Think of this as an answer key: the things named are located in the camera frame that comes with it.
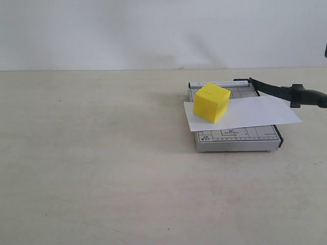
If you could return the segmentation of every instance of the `white table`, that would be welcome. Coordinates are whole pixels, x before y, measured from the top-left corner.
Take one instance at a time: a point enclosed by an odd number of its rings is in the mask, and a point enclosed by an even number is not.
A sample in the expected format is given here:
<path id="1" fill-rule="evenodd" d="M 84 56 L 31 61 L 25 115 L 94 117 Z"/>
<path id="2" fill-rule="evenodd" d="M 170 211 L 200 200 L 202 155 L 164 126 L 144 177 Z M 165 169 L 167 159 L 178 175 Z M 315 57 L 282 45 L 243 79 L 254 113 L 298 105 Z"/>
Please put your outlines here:
<path id="1" fill-rule="evenodd" d="M 0 72 L 0 244 L 327 244 L 327 111 L 267 153 L 197 153 L 188 82 L 327 92 L 326 68 Z"/>

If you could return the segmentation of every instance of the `paper sheet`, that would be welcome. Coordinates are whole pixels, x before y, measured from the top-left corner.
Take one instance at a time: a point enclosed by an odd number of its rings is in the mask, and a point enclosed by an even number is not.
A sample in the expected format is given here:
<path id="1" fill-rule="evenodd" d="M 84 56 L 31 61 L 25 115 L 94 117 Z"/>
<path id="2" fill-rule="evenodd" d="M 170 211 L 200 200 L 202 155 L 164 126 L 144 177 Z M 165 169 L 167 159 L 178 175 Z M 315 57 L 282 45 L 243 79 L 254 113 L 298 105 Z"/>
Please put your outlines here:
<path id="1" fill-rule="evenodd" d="M 289 105 L 270 95 L 229 100 L 228 110 L 216 123 L 195 115 L 193 106 L 193 102 L 184 102 L 192 132 L 301 122 Z"/>

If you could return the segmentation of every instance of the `foam cube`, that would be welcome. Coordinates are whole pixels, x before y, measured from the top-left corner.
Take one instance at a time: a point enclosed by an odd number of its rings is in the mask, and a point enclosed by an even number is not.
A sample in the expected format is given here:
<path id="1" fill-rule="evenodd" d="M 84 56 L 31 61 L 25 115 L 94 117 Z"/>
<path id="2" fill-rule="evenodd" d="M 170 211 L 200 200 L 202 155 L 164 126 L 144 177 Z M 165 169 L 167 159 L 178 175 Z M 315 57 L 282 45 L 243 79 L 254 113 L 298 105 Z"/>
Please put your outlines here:
<path id="1" fill-rule="evenodd" d="M 215 123 L 228 108 L 230 90 L 207 83 L 194 97 L 193 113 Z"/>

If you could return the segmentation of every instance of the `white backdrop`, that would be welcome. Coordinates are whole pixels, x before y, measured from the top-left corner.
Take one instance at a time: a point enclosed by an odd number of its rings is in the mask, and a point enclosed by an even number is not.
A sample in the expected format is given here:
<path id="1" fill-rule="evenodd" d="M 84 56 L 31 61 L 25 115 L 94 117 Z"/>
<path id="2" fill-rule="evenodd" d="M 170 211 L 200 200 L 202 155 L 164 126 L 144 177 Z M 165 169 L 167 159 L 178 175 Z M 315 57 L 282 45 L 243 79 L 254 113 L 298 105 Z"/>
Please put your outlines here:
<path id="1" fill-rule="evenodd" d="M 0 0 L 0 70 L 327 66 L 326 0 Z"/>

